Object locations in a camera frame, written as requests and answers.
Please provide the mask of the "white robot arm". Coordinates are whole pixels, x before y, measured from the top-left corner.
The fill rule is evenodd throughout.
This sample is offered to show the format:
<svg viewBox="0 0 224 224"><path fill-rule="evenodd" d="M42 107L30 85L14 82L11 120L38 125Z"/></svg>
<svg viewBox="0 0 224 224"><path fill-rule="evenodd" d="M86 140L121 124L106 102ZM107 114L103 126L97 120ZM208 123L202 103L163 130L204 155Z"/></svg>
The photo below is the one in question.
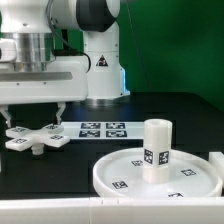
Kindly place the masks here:
<svg viewBox="0 0 224 224"><path fill-rule="evenodd" d="M111 105L127 96L121 0L0 0L0 114L13 104Z"/></svg>

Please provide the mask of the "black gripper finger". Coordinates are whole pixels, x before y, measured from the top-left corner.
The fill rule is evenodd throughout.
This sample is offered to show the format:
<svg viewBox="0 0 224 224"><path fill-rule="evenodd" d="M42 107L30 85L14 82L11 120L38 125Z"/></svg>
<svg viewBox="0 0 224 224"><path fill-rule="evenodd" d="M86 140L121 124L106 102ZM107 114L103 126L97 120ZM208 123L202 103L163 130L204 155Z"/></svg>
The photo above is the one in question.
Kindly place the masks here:
<svg viewBox="0 0 224 224"><path fill-rule="evenodd" d="M62 121L61 116L66 109L66 103L65 102L58 102L57 106L58 106L58 109L57 109L57 112L56 112L56 122L57 122L57 124L60 124L61 121Z"/></svg>
<svg viewBox="0 0 224 224"><path fill-rule="evenodd" d="M8 106L7 105L0 105L0 113L5 118L7 127L10 128L11 127L12 116L10 115L10 113L8 111Z"/></svg>

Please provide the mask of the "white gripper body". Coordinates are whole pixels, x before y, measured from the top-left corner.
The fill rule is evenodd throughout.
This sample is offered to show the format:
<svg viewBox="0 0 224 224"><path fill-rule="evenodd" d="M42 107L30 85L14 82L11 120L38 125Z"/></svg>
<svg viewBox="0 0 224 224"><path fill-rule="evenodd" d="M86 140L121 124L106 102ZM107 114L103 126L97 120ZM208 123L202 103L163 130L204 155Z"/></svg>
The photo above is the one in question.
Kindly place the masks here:
<svg viewBox="0 0 224 224"><path fill-rule="evenodd" d="M57 57L42 72L15 72L0 63L0 105L83 101L88 95L87 61Z"/></svg>

